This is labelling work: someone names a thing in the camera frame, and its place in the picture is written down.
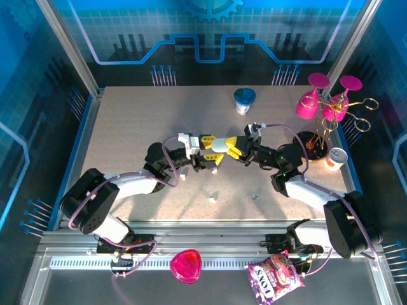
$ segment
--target blue cup lid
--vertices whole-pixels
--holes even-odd
[[[235,91],[234,95],[236,102],[242,106],[251,105],[256,99],[256,93],[250,88],[240,88]]]

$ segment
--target vent grille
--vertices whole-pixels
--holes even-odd
[[[152,257],[140,270],[169,270],[171,257]],[[244,266],[260,262],[262,258],[205,258],[202,259],[203,270],[243,270]],[[110,259],[105,257],[53,257],[50,268],[57,270],[109,270]]]

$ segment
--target wooden table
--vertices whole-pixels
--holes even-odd
[[[179,132],[243,135],[253,122],[283,123],[295,132],[315,131],[313,120],[297,117],[294,108],[309,86],[251,86],[257,98],[249,113],[235,110],[233,92],[239,86],[107,87],[100,105],[83,171],[121,173],[144,166],[147,148]],[[282,128],[263,132],[262,144],[278,148],[293,136]],[[180,147],[174,141],[170,148]],[[123,220],[150,219],[303,219],[323,215],[306,204],[276,193],[270,174],[258,165],[245,167],[225,156],[216,175],[192,168],[176,189],[135,195],[114,203],[112,214]],[[339,191],[345,190],[341,172],[323,162],[312,163],[307,176]],[[253,193],[259,196],[252,199]],[[215,203],[209,197],[217,198]]]

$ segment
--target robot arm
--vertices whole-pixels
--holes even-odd
[[[298,167],[302,165],[301,147],[298,144],[284,144],[278,149],[262,146],[261,129],[265,127],[264,124],[256,123],[247,125],[245,135],[220,139],[212,135],[194,137],[192,134],[180,133],[178,140],[184,147],[167,152],[176,169],[192,166],[196,172],[217,167],[224,153],[245,166],[257,163],[263,170],[276,168],[278,172],[271,178],[277,192],[300,200],[326,216],[326,226],[307,219],[288,227],[286,239],[290,243],[286,248],[295,250],[309,244],[332,246],[344,258],[350,258],[367,249],[366,240],[352,219],[353,215],[343,206],[338,195],[352,204],[371,240],[380,243],[381,232],[375,226],[374,216],[363,195],[358,192],[344,194],[333,191],[337,194],[333,196],[332,193],[327,194],[305,183],[298,171]],[[216,154],[201,155],[200,151],[204,149],[212,149]],[[148,177],[135,176],[107,183],[81,209],[73,224],[84,234],[94,233],[114,243],[133,244],[139,240],[124,222],[109,215],[109,211],[115,200],[135,194],[155,193],[164,188],[164,184],[159,182],[170,180],[170,165],[161,143],[154,143],[149,147],[145,161],[139,172]],[[62,198],[60,209],[63,214],[71,218],[90,192],[112,176],[104,175],[94,168],[86,171]]]

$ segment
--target snack bag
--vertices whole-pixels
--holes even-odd
[[[286,250],[263,262],[245,266],[259,305],[270,305],[290,291],[304,286],[287,253]]]

